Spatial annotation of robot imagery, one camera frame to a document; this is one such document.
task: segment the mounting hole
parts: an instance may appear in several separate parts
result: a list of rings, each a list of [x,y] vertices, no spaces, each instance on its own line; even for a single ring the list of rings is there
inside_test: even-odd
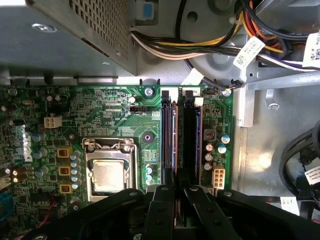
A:
[[[190,23],[195,23],[198,20],[198,14],[195,11],[191,11],[188,13],[188,15],[186,16],[186,19],[190,22]]]

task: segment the label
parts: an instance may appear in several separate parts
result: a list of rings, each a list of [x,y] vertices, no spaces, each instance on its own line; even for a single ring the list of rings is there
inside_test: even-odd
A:
[[[314,185],[320,182],[320,166],[312,168],[304,173],[308,183]]]
[[[233,65],[241,70],[246,69],[265,46],[259,38],[253,36],[235,57]]]
[[[320,32],[308,36],[302,66],[320,68]]]
[[[186,77],[186,79],[181,83],[181,85],[193,85],[197,86],[201,83],[201,80],[204,76],[195,68],[192,68],[190,74]]]
[[[295,196],[281,196],[281,208],[289,213],[300,216],[298,202]]]

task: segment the metal bracket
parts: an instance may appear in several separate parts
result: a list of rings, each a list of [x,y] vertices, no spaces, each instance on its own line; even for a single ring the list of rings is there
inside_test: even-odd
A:
[[[277,111],[280,108],[280,105],[279,103],[276,103],[274,96],[275,96],[275,90],[268,89],[265,94],[265,104],[268,110]]]

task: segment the orange wire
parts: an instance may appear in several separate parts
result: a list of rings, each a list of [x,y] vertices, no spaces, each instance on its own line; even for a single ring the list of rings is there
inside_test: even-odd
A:
[[[253,5],[253,3],[252,3],[252,0],[249,2],[249,4],[250,4],[250,8],[252,8],[252,9],[254,9],[254,5]],[[261,31],[260,31],[260,29],[259,29],[259,27],[257,26],[257,24],[251,19],[251,21],[252,21],[252,24],[253,24],[253,27],[254,27],[254,29],[255,29],[255,31],[258,33],[258,35],[260,36],[260,37],[262,37],[264,40],[272,40],[272,39],[276,39],[277,37],[276,36],[266,36],[266,35],[264,35]]]

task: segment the barcode label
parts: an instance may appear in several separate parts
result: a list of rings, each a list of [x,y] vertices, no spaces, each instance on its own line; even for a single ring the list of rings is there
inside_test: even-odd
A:
[[[253,36],[235,57],[233,65],[241,70],[246,69],[265,46],[260,39]]]
[[[300,216],[299,206],[295,196],[281,196],[280,202],[283,210]]]
[[[302,66],[320,68],[320,32],[308,36]]]

